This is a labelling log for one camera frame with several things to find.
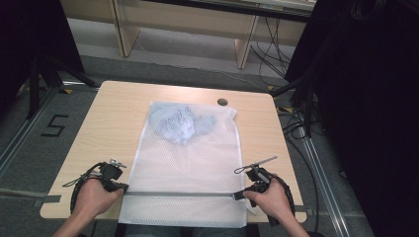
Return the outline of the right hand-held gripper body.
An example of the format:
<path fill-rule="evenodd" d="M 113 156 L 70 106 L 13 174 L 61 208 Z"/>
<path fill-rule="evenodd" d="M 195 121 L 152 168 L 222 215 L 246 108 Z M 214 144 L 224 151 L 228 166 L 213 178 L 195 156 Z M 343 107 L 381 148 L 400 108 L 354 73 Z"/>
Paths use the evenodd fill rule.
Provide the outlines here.
<path fill-rule="evenodd" d="M 244 172 L 249 180 L 252 182 L 250 187 L 250 191 L 256 193 L 263 193 L 266 191 L 270 185 L 270 178 L 272 175 L 264 168 L 261 167 L 261 164 L 267 163 L 277 159 L 277 156 L 247 165 L 234 170 L 235 174 L 240 174 Z"/>

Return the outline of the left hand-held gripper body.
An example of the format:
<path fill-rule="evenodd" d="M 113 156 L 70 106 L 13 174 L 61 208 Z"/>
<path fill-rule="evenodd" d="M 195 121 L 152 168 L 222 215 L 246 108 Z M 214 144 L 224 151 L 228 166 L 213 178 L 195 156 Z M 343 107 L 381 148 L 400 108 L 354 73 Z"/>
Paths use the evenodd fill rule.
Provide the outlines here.
<path fill-rule="evenodd" d="M 118 162 L 115 159 L 111 159 L 109 163 L 101 162 L 99 164 L 101 174 L 100 181 L 106 191 L 114 192 L 115 184 L 123 184 L 118 183 L 117 179 L 122 175 L 123 168 L 125 167 L 126 165 L 122 164 L 121 162 Z"/>

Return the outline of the white mesh laundry bag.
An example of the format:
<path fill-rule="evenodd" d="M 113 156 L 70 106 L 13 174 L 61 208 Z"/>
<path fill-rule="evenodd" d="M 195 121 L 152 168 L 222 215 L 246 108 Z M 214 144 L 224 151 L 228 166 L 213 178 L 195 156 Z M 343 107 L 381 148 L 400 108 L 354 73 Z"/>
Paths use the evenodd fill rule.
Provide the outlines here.
<path fill-rule="evenodd" d="M 218 105 L 189 105 L 214 116 L 213 131 L 176 145 L 156 134 L 148 115 L 128 177 L 119 222 L 125 224 L 241 228 L 247 224 L 236 110 Z"/>

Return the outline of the person's right hand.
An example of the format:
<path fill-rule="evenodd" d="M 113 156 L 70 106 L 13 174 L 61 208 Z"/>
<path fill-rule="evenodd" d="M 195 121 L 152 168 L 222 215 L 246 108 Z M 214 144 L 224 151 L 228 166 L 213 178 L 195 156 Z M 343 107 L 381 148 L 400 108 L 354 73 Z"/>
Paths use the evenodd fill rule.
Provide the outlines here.
<path fill-rule="evenodd" d="M 256 202 L 257 205 L 269 216 L 274 217 L 280 223 L 293 217 L 293 213 L 285 193 L 285 189 L 275 179 L 271 180 L 268 189 L 262 194 L 245 191 L 243 195 Z"/>

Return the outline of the person's left hand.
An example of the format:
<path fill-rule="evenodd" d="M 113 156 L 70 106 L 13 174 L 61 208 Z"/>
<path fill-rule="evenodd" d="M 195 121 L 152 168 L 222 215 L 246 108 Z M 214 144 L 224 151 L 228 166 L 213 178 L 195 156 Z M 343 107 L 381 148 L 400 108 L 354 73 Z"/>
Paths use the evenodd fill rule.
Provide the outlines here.
<path fill-rule="evenodd" d="M 123 194 L 123 189 L 108 192 L 99 180 L 89 179 L 79 191 L 72 214 L 92 220 L 105 213 Z"/>

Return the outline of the light blue garment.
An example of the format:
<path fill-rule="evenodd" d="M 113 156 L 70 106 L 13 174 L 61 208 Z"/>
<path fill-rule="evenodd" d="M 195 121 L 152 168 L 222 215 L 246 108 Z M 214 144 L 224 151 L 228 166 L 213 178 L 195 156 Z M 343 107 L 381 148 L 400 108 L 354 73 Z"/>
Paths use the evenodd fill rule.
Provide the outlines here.
<path fill-rule="evenodd" d="M 189 105 L 174 103 L 153 103 L 148 121 L 153 131 L 176 145 L 187 145 L 197 135 L 213 131 L 214 116 L 196 114 Z"/>

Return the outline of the black metal stand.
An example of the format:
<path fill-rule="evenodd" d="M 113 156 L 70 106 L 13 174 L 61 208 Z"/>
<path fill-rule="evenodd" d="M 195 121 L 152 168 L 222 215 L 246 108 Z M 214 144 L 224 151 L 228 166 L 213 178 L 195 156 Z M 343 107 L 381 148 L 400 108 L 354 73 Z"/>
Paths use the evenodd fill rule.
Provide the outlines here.
<path fill-rule="evenodd" d="M 69 75 L 90 88 L 99 88 L 100 85 L 95 81 L 89 79 L 84 73 L 77 71 L 68 64 L 58 60 L 47 54 L 38 54 L 34 57 L 31 63 L 30 70 L 30 110 L 28 119 L 35 116 L 40 110 L 40 79 L 42 77 L 48 88 L 59 88 L 63 81 L 59 77 L 58 72 L 65 71 Z"/>
<path fill-rule="evenodd" d="M 303 128 L 305 130 L 305 136 L 311 137 L 311 116 L 313 112 L 313 96 L 312 85 L 306 76 L 301 76 L 296 80 L 290 82 L 288 85 L 270 92 L 273 98 L 276 98 L 285 92 L 294 89 L 294 93 L 291 98 L 291 104 L 293 107 L 300 108 L 303 110 Z"/>

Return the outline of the black curtain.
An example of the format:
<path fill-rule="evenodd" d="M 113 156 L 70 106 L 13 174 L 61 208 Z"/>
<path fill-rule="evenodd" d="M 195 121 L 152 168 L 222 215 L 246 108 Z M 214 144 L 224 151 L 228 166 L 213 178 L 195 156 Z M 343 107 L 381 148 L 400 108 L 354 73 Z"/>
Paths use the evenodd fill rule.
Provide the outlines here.
<path fill-rule="evenodd" d="M 0 0 L 0 116 L 29 77 L 37 54 L 84 71 L 60 0 Z"/>
<path fill-rule="evenodd" d="M 419 0 L 317 0 L 301 76 L 376 237 L 419 237 Z"/>

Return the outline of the wooden shelf unit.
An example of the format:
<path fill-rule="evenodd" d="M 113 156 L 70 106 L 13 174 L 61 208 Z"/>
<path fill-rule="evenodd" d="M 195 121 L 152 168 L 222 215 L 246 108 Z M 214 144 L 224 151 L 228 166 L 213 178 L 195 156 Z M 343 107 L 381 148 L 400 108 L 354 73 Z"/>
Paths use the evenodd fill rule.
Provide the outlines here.
<path fill-rule="evenodd" d="M 298 44 L 316 0 L 60 0 L 71 19 L 112 24 L 128 57 L 144 28 L 234 40 L 237 67 L 253 41 Z"/>

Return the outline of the metal floor rail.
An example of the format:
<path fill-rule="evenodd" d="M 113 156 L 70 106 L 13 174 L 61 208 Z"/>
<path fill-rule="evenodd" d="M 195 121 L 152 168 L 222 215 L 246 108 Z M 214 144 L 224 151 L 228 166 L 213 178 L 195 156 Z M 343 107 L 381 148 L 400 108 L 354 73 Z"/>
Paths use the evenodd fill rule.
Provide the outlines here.
<path fill-rule="evenodd" d="M 308 156 L 313 175 L 316 178 L 318 187 L 322 193 L 323 200 L 328 210 L 331 222 L 336 231 L 337 237 L 350 237 L 349 229 L 345 217 L 337 203 L 324 169 L 321 165 L 319 156 L 315 149 L 312 139 L 308 136 L 307 132 L 303 127 L 299 130 L 299 134 L 302 136 L 302 142 Z"/>
<path fill-rule="evenodd" d="M 44 114 L 45 108 L 58 92 L 57 88 L 49 88 L 46 90 L 39 104 L 39 108 L 29 117 L 21 128 L 17 131 L 11 142 L 6 146 L 5 150 L 0 154 L 0 178 L 3 177 L 20 149 L 36 127 L 37 123 Z"/>

